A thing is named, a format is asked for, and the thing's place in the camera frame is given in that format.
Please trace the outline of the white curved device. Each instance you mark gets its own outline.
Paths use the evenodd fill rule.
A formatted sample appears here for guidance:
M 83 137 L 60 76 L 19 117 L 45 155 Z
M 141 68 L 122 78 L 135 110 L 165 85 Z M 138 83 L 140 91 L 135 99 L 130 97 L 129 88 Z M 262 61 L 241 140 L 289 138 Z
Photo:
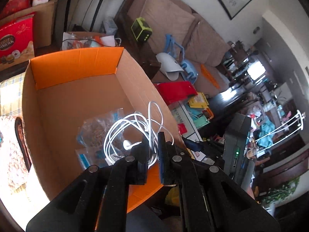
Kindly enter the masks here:
M 180 73 L 184 71 L 178 62 L 168 53 L 158 53 L 156 55 L 156 59 L 159 63 L 161 63 L 160 72 L 170 81 L 177 80 Z

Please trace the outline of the red plastic box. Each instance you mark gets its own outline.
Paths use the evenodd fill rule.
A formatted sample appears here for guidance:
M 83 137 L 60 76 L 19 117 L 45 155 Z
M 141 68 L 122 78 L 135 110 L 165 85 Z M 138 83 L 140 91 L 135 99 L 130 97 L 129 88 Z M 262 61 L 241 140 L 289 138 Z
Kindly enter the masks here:
M 197 95 L 189 81 L 155 83 L 154 86 L 168 106 Z

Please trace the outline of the beige cushion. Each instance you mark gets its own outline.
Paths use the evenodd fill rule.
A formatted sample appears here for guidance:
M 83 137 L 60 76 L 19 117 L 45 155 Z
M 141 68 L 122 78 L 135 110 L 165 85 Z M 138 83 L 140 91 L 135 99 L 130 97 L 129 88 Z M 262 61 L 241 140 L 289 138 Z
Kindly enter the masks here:
M 193 30 L 185 48 L 185 57 L 199 64 L 216 67 L 229 49 L 229 44 L 212 26 L 201 20 Z
M 195 19 L 170 0 L 146 0 L 141 17 L 152 29 L 148 43 L 155 54 L 164 51 L 166 34 L 182 44 Z

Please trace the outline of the light blue plastic holder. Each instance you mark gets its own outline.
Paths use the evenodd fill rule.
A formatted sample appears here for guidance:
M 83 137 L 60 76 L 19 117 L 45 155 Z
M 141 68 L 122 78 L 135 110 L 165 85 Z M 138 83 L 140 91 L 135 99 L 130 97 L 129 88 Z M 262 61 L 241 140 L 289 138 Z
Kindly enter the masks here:
M 183 46 L 178 44 L 175 39 L 170 34 L 166 34 L 166 44 L 164 48 L 164 52 L 172 56 L 174 59 L 177 58 L 175 46 L 177 46 L 180 49 L 180 59 L 178 64 L 180 67 L 184 70 L 184 73 L 182 74 L 182 77 L 184 80 L 191 82 L 194 84 L 198 77 L 198 72 L 195 68 L 195 66 L 190 62 L 188 59 L 185 58 L 185 49 Z

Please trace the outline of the yellow booklet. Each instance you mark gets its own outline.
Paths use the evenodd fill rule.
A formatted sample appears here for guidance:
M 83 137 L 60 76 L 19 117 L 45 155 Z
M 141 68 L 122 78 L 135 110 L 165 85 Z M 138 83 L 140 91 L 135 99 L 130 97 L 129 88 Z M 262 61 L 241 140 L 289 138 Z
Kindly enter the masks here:
M 205 97 L 205 95 L 201 92 L 198 92 L 197 95 L 191 97 L 188 100 L 188 105 L 190 106 L 190 108 L 203 108 L 203 109 L 207 109 L 208 108 L 208 101 Z

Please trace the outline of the orange cardboard box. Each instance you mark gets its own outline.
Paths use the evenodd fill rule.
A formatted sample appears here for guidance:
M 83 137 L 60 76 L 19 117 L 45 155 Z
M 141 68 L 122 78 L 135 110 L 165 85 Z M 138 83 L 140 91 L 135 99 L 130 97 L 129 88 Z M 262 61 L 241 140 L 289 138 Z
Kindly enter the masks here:
M 122 108 L 163 122 L 167 140 L 184 143 L 177 123 L 141 66 L 122 47 L 59 51 L 31 59 L 22 112 L 27 147 L 48 199 L 82 172 L 78 128 L 92 117 Z

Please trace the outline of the left beige cushion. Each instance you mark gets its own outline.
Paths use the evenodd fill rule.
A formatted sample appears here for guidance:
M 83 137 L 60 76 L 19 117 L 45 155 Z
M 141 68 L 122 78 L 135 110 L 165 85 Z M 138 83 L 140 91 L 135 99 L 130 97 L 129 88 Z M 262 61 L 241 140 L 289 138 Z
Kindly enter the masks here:
M 164 51 L 166 34 L 182 44 L 195 19 L 170 0 L 146 0 L 141 17 L 152 29 L 148 43 L 155 54 Z

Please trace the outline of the red Ferrero chocolate box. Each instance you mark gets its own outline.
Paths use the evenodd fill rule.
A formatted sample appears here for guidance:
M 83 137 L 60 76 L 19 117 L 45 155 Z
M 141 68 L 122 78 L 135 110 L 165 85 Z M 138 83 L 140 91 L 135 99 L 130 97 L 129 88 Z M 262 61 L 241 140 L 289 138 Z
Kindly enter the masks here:
M 1 26 L 1 71 L 35 57 L 34 16 L 30 13 Z

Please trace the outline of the clear plastic bag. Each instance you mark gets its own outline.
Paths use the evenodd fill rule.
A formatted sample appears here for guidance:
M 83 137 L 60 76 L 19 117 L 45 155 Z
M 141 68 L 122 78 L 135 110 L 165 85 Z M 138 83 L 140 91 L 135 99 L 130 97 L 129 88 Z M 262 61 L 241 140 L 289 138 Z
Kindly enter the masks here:
M 83 122 L 76 136 L 77 143 L 82 146 L 81 149 L 76 150 L 76 155 L 82 169 L 85 170 L 91 165 L 96 165 L 99 168 L 111 165 L 104 154 L 103 144 L 107 132 L 114 122 L 123 117 L 123 109 L 118 108 L 106 114 L 89 118 Z

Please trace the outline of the right beige cushion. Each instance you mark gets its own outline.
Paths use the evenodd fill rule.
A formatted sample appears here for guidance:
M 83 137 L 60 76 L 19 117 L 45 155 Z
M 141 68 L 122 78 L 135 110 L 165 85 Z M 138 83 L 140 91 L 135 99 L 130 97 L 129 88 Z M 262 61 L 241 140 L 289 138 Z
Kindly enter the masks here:
M 185 48 L 185 57 L 199 64 L 216 67 L 229 49 L 229 44 L 212 26 L 201 20 L 193 30 Z

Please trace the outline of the green black portable radio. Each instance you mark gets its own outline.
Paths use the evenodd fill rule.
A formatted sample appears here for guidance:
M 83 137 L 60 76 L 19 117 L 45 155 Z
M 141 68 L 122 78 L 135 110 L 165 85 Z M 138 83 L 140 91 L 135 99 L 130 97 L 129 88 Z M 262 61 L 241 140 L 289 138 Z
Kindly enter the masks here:
M 138 42 L 145 43 L 152 35 L 152 29 L 144 18 L 136 18 L 131 26 L 132 33 Z

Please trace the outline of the brown cardboard box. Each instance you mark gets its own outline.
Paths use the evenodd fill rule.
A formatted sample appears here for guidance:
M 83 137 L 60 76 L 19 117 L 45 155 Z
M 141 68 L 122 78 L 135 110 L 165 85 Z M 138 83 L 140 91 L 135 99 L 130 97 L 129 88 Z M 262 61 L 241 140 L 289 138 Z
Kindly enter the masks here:
M 47 3 L 29 7 L 1 19 L 1 26 L 9 23 L 13 19 L 35 13 L 34 16 L 34 47 L 42 48 L 49 46 L 52 41 L 54 29 L 55 12 L 57 9 L 58 0 L 50 0 Z

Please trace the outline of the orange mesh sheet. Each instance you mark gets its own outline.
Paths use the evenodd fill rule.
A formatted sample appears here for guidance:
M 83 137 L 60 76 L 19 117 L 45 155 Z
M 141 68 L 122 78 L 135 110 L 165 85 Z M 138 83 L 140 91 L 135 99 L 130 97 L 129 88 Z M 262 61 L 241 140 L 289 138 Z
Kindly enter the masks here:
M 204 64 L 201 64 L 201 73 L 206 79 L 208 79 L 213 84 L 213 86 L 215 86 L 217 89 L 220 89 L 218 82 L 212 76 L 212 74 L 208 71 L 208 69 L 206 68 Z

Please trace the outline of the yellow checkered cloth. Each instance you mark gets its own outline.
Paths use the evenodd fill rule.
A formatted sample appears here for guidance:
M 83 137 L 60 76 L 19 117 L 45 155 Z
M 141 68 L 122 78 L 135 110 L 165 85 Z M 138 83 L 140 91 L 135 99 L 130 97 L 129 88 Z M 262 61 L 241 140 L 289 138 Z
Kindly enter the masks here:
M 25 73 L 1 82 L 1 116 L 22 117 L 22 94 Z

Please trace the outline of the white large flat box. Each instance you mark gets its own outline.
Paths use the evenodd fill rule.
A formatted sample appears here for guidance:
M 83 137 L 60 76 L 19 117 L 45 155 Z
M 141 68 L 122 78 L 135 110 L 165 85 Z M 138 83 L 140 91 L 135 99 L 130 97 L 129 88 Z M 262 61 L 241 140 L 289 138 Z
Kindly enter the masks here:
M 194 126 L 192 118 L 190 118 L 185 106 L 182 102 L 175 102 L 169 106 L 169 109 L 176 120 L 177 124 L 184 123 L 188 132 L 184 135 L 186 139 L 192 141 L 202 141 L 197 128 Z

